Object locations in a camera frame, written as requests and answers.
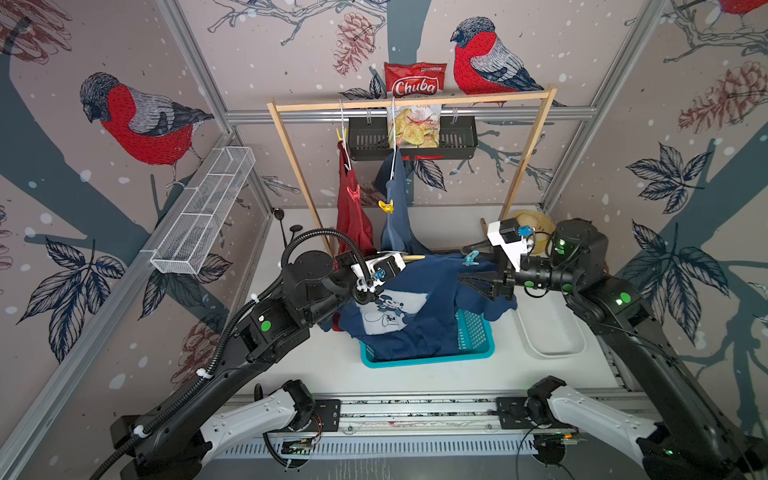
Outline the light blue clothespin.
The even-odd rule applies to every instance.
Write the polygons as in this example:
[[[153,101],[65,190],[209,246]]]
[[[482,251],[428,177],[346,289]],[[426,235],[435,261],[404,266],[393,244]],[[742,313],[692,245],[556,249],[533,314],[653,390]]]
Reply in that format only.
[[[463,265],[466,266],[466,267],[478,266],[479,265],[479,261],[478,261],[479,255],[480,255],[480,252],[477,251],[477,250],[470,251],[464,257]]]

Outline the navy printed t-shirt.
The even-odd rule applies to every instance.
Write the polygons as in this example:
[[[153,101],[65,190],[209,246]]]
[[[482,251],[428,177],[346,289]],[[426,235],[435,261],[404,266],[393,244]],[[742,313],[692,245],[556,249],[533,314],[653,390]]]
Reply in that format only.
[[[496,273],[496,264],[485,259],[468,264],[458,253],[428,255],[407,264],[375,300],[347,303],[320,328],[347,333],[375,362],[459,355],[461,312],[494,322],[517,308],[516,299],[490,300],[459,281],[461,275],[486,272]]]

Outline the yellow plastic hanger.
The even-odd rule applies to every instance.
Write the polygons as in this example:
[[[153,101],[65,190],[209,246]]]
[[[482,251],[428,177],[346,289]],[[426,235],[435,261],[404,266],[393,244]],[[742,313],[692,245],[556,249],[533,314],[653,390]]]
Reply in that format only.
[[[410,262],[424,260],[426,258],[426,255],[403,255],[402,258],[404,262],[410,263]]]

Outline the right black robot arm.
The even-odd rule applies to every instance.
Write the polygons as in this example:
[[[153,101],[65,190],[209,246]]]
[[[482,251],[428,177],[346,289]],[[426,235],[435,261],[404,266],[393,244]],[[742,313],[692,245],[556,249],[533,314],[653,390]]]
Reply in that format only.
[[[766,440],[737,429],[679,358],[642,294],[605,272],[608,239],[591,222],[558,223],[546,256],[530,255],[530,238],[514,219],[489,224],[487,237],[496,269],[461,274],[459,281],[489,300],[510,300],[517,287],[561,293],[567,308],[618,355],[660,416],[632,416],[548,376],[527,391],[525,409],[534,426],[586,432],[651,479],[748,479],[766,472]]]

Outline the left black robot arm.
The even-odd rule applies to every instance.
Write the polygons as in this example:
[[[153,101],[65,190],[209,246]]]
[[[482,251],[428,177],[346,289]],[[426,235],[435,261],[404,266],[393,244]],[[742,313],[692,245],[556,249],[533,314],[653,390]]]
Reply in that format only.
[[[93,478],[128,455],[123,479],[192,479],[218,454],[254,435],[303,426],[315,400],[299,380],[245,407],[220,409],[308,340],[314,325],[350,301],[374,301],[405,264],[398,253],[366,257],[348,235],[317,228],[288,243],[279,266],[279,276],[227,321],[206,366],[152,410],[113,423],[115,450]]]

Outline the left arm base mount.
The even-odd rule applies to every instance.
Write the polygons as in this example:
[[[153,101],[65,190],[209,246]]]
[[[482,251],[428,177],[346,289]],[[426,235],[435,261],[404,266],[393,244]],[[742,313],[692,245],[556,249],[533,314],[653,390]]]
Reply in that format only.
[[[312,411],[301,406],[294,418],[283,428],[272,433],[326,433],[337,432],[341,418],[339,399],[315,399]]]

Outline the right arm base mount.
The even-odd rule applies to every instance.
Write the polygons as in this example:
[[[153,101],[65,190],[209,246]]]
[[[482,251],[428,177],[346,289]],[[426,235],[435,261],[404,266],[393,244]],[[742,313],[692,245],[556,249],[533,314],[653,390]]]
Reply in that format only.
[[[574,430],[574,427],[556,420],[542,401],[521,396],[502,396],[495,400],[495,412],[503,430],[529,428]]]

